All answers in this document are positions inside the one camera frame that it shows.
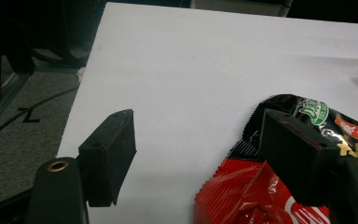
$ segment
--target gray carpet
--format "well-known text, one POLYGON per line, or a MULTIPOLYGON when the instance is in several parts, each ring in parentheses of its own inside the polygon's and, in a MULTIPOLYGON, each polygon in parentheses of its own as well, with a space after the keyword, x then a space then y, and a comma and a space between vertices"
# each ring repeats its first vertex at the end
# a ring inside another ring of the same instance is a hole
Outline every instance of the gray carpet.
MULTIPOLYGON (((0 114, 0 125, 19 109, 78 85, 76 70, 36 65, 19 93, 0 114)), ((76 91, 24 114, 0 132, 0 201, 32 187, 37 168, 58 151, 76 91)))

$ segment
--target snack bag logo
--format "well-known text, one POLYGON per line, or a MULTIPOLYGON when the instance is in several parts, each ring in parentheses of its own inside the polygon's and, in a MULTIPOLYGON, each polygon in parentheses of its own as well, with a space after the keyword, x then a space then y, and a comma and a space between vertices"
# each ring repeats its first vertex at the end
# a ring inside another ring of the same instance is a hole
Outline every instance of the snack bag logo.
POLYGON ((311 99, 306 99, 302 103, 303 105, 299 112, 310 116, 310 121, 313 125, 319 126, 326 121, 328 115, 327 104, 311 99))

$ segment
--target plastic wrapper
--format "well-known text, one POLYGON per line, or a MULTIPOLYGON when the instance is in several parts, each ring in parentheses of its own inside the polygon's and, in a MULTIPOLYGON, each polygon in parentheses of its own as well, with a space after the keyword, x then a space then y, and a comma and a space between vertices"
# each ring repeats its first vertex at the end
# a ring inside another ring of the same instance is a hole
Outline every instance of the plastic wrapper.
POLYGON ((291 94, 270 97, 257 107, 242 139, 196 195, 195 223, 330 223, 327 207, 296 203, 261 156, 258 146, 266 108, 291 114, 340 145, 340 156, 358 158, 357 120, 320 101, 291 94))

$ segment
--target metal screw hole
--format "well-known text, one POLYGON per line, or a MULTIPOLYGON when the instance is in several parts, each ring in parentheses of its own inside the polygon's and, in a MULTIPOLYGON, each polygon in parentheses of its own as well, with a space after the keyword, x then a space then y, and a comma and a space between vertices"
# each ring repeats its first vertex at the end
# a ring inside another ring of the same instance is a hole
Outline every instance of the metal screw hole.
POLYGON ((68 161, 55 161, 48 167, 48 171, 59 172, 64 170, 66 167, 68 167, 68 165, 69 165, 68 161))

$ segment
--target white tabletop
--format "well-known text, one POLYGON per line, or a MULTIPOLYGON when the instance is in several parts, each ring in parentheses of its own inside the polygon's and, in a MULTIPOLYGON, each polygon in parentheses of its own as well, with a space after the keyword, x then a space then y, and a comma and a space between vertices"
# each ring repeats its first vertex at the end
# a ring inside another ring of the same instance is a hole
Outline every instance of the white tabletop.
POLYGON ((258 103, 293 93, 358 119, 357 68, 358 24, 108 3, 58 157, 132 108, 138 153, 90 223, 192 223, 258 103))

